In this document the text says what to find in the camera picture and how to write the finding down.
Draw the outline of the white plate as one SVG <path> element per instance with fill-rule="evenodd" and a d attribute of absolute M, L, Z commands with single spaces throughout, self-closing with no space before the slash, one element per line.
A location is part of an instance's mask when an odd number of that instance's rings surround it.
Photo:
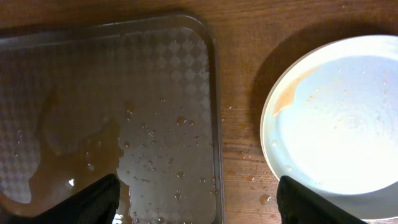
<path fill-rule="evenodd" d="M 362 220 L 397 217 L 397 37 L 337 40 L 296 60 L 261 115 L 271 172 Z"/>

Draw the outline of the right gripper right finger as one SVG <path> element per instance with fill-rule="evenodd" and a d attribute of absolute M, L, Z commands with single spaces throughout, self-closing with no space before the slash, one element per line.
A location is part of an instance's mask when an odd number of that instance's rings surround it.
<path fill-rule="evenodd" d="M 276 199 L 282 224 L 366 224 L 287 175 Z"/>

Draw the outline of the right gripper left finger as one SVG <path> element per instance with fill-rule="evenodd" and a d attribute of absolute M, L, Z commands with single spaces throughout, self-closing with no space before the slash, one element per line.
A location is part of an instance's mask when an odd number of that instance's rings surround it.
<path fill-rule="evenodd" d="M 77 194 L 34 217 L 6 215 L 7 224 L 112 224 L 119 208 L 121 183 L 108 174 Z"/>

